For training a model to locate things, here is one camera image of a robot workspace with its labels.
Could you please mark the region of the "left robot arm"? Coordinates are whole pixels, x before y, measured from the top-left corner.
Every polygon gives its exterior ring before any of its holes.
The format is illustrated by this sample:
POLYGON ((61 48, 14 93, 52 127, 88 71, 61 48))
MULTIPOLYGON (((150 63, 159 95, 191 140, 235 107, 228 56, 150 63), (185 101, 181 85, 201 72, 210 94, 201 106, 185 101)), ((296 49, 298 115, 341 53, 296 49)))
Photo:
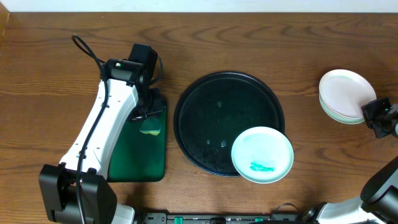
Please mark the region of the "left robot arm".
POLYGON ((108 60, 82 130, 39 185, 47 218, 57 223, 132 223, 113 182, 156 182, 165 174, 166 105, 150 85, 155 59, 108 60))

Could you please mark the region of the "dark green sponge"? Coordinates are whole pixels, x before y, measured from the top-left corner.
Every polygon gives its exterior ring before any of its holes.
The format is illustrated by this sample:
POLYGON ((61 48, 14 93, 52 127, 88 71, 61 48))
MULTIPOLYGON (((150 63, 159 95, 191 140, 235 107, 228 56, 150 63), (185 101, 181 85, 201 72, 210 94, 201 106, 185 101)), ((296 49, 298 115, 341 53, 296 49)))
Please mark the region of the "dark green sponge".
POLYGON ((161 123, 156 117, 147 118, 144 120, 139 130, 142 134, 157 136, 161 131, 161 123))

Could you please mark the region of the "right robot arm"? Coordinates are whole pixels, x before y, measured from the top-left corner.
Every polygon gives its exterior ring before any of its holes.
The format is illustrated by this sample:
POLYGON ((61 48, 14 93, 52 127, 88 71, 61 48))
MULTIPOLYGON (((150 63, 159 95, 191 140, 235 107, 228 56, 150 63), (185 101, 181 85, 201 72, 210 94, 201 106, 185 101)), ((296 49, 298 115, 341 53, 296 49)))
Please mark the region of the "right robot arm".
MULTIPOLYGON (((397 137, 397 104, 388 98, 361 107, 368 128, 378 139, 397 137)), ((359 197, 341 203, 320 203, 304 213, 306 223, 397 223, 397 158, 374 174, 359 197)))

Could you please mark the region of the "mint plate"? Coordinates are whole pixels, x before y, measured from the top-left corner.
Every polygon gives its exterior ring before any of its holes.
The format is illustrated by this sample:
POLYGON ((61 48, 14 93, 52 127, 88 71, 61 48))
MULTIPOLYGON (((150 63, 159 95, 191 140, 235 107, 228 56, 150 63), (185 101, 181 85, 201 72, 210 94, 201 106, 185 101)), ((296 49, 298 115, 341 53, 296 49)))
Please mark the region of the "mint plate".
POLYGON ((347 116, 343 116, 341 114, 338 114, 337 112, 333 111, 331 108, 329 108, 326 103, 323 101, 322 97, 319 96, 319 101, 321 104, 322 109, 324 112, 334 119, 337 122, 344 123, 344 124, 360 124, 364 122, 364 118, 350 118, 347 116))
POLYGON ((294 150, 280 131, 258 126, 245 130, 234 140, 231 160, 245 179, 271 184, 289 173, 294 163, 294 150))

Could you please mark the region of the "white plate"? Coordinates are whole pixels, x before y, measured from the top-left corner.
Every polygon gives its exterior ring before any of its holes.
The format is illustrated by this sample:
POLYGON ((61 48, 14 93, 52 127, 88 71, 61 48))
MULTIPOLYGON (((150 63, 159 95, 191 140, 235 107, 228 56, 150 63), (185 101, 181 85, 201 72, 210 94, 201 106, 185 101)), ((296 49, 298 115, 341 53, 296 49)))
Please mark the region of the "white plate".
POLYGON ((377 98, 371 84, 361 75, 345 69, 322 76, 319 94, 324 104, 344 118, 363 119, 361 107, 377 98))

